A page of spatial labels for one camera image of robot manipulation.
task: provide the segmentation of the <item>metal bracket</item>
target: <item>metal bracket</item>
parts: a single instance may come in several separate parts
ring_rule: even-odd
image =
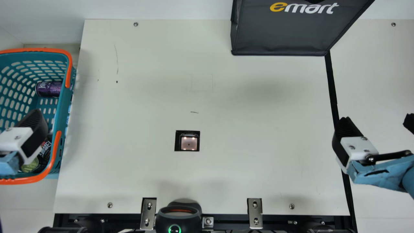
[[[153,230],[155,225],[156,199],[142,199],[140,230]]]
[[[203,217],[202,219],[202,229],[213,229],[214,227],[214,217]]]
[[[250,229],[263,229],[262,213],[262,199],[248,198],[247,214],[249,215]]]

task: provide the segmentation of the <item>black base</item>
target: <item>black base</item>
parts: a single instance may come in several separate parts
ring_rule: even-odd
[[[249,218],[247,214],[203,214],[214,217],[215,231],[249,231]],[[86,218],[101,222],[103,219],[103,232],[119,232],[124,229],[140,228],[141,214],[55,214],[53,227],[65,227],[75,220]],[[311,216],[311,215],[263,215],[263,229],[260,231],[286,231],[287,233],[306,233],[309,223],[330,226],[334,229],[350,229],[350,216]]]

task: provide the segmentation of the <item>white platform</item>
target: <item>white platform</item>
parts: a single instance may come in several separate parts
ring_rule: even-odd
[[[264,214],[349,214],[324,58],[232,56],[228,20],[133,22],[85,22],[56,213],[261,197]],[[201,131],[200,152],[175,152],[176,130]]]

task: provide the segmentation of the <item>black shopping bag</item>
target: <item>black shopping bag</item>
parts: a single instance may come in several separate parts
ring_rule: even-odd
[[[374,0],[233,0],[234,55],[324,56]]]

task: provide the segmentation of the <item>white wall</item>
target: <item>white wall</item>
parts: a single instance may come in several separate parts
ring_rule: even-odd
[[[21,48],[23,44],[4,28],[0,27],[0,50]]]
[[[0,185],[0,219],[4,233],[33,233],[53,225],[57,180]]]
[[[80,43],[85,19],[230,19],[233,0],[0,0],[0,27],[24,44]],[[414,19],[412,0],[376,0],[363,19]]]

